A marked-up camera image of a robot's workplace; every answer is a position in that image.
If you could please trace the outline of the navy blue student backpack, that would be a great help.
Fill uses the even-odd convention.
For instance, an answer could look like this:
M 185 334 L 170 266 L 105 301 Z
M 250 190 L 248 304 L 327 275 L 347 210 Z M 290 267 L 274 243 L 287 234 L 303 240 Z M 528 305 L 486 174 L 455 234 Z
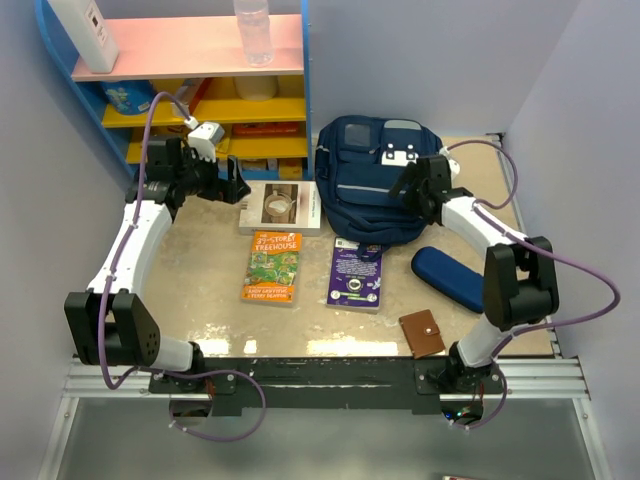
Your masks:
M 414 120 L 346 115 L 320 131 L 315 181 L 322 207 L 336 235 L 357 244 L 359 259 L 378 260 L 433 222 L 406 205 L 405 188 L 390 195 L 406 166 L 387 161 L 398 153 L 415 161 L 442 147 L 438 135 Z

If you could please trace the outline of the brown leather wallet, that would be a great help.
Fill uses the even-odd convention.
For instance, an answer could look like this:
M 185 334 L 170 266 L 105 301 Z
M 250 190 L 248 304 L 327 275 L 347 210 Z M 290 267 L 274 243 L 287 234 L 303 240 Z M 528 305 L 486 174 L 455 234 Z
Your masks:
M 399 324 L 415 359 L 445 351 L 446 347 L 439 326 L 430 310 L 402 316 L 399 318 Z

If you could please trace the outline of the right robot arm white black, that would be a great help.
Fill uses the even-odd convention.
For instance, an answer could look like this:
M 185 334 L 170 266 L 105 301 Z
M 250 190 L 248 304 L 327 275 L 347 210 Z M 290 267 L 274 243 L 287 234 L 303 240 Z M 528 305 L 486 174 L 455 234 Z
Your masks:
M 457 233 L 485 255 L 484 313 L 451 346 L 442 373 L 430 378 L 446 392 L 471 392 L 491 375 L 495 358 L 511 338 L 557 311 L 551 243 L 508 227 L 470 191 L 454 188 L 451 162 L 442 155 L 408 163 L 389 195 L 401 196 L 412 212 Z

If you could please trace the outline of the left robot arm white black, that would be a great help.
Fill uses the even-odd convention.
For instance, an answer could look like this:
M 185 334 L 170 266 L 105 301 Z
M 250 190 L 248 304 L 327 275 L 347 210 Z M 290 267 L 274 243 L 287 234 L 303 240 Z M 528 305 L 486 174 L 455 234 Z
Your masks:
M 221 168 L 177 137 L 152 141 L 150 158 L 126 193 L 123 220 L 103 266 L 64 303 L 83 364 L 172 371 L 185 392 L 205 385 L 200 347 L 162 334 L 142 295 L 156 252 L 188 197 L 236 204 L 250 191 L 236 157 Z

